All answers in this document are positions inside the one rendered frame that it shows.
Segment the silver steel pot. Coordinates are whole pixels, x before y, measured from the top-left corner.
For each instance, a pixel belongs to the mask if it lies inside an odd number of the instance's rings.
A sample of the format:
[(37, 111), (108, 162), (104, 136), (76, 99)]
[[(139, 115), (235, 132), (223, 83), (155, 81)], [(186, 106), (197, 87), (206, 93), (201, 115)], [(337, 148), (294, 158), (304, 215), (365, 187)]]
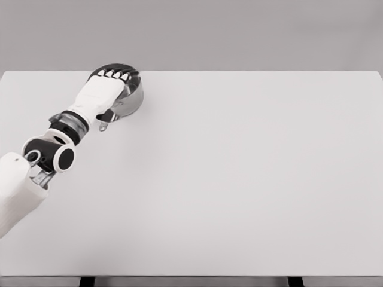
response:
[(94, 70), (88, 80), (95, 75), (107, 76), (107, 74), (109, 77), (117, 78), (117, 73), (120, 74), (120, 78), (123, 77), (124, 88), (111, 107), (103, 114), (96, 116), (96, 119), (100, 122), (100, 132), (104, 132), (110, 123), (133, 114), (144, 100), (141, 76), (133, 66), (122, 63), (104, 65)]

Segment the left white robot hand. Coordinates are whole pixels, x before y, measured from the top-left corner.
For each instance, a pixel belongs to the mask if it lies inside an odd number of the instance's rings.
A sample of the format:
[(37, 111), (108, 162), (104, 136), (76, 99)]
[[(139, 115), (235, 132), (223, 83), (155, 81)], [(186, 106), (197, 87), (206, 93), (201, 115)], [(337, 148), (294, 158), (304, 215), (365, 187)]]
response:
[(88, 79), (68, 110), (89, 123), (95, 119), (113, 122), (117, 116), (112, 107), (126, 91), (126, 84), (130, 79), (128, 72), (101, 70)]

